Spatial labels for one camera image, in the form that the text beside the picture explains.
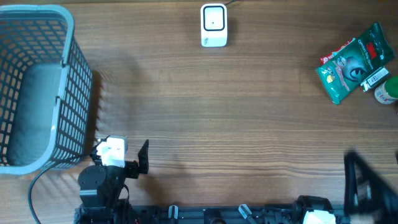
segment snack package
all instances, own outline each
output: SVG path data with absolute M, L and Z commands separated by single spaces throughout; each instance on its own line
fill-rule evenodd
M 350 44 L 352 41 L 354 41 L 355 38 L 353 38 L 350 41 L 347 41 L 347 43 L 345 43 L 343 46 L 341 46 L 339 49 L 336 49 L 334 52 L 330 53 L 329 55 L 326 55 L 322 58 L 320 58 L 322 65 L 324 65 L 325 63 L 327 63 L 329 60 L 331 60 L 340 50 L 343 50 L 343 48 L 345 48 L 348 44 Z
M 394 57 L 394 51 L 377 22 L 319 67 L 317 72 L 331 100 L 340 104 L 366 77 Z

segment white plug adapter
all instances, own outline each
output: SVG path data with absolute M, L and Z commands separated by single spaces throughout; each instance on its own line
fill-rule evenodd
M 226 7 L 221 3 L 204 4 L 200 9 L 201 44 L 223 47 L 228 38 Z

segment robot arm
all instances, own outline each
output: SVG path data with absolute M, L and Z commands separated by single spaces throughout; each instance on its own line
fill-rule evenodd
M 135 223 L 136 212 L 128 198 L 119 199 L 126 178 L 137 179 L 149 170 L 147 140 L 138 153 L 139 162 L 124 161 L 127 140 L 108 136 L 101 139 L 90 155 L 95 165 L 84 169 L 78 178 L 83 204 L 76 210 L 75 223 Z
M 373 214 L 375 223 L 398 223 L 398 195 L 354 151 L 344 156 L 344 212 Z

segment gray plastic basket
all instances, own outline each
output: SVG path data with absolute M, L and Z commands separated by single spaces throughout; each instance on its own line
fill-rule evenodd
M 61 6 L 0 7 L 0 174 L 83 154 L 93 75 L 74 29 Z

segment wood grain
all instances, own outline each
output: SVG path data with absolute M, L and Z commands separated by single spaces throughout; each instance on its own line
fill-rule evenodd
M 200 45 L 203 2 L 66 4 L 96 86 L 89 139 L 150 140 L 150 171 L 127 180 L 134 205 L 259 205 L 300 194 L 343 203 L 343 154 L 355 147 L 398 184 L 396 107 L 356 90 L 327 97 L 319 58 L 381 21 L 398 49 L 396 2 L 237 2 L 228 46 Z M 397 60 L 387 68 L 398 72 Z M 70 223 L 78 174 L 51 171 L 33 191 L 42 223 Z M 0 222 L 33 223 L 34 174 L 1 177 Z
M 0 0 L 0 4 L 80 4 L 121 2 L 203 2 L 203 0 Z

